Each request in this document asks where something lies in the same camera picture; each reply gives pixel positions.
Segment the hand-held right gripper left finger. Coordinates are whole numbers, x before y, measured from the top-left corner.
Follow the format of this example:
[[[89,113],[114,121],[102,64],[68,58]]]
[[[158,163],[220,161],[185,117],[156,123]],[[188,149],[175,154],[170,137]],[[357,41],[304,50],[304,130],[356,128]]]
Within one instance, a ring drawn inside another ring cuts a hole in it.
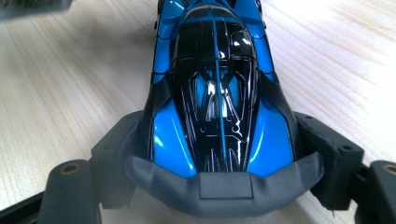
[[[142,114],[135,111],[121,118],[92,149],[90,163],[104,209],[119,209],[132,200],[135,184],[129,177],[127,159],[148,155],[139,128]]]

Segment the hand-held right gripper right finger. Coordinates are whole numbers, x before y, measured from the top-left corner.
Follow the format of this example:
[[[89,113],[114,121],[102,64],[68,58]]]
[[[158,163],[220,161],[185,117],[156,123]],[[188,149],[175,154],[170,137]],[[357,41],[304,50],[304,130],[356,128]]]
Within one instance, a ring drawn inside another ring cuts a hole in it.
[[[294,116],[308,150],[323,158],[324,174],[312,194],[328,210],[347,210],[351,201],[347,188],[352,174],[361,168],[363,149],[312,116],[300,112]]]

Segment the blue toy car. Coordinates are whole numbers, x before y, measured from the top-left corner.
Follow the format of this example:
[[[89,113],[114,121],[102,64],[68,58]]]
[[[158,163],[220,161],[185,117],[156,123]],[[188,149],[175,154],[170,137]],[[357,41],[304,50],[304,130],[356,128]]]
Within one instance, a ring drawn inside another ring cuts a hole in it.
[[[131,180],[197,217],[280,208],[323,176],[280,87],[261,0],[158,0]]]

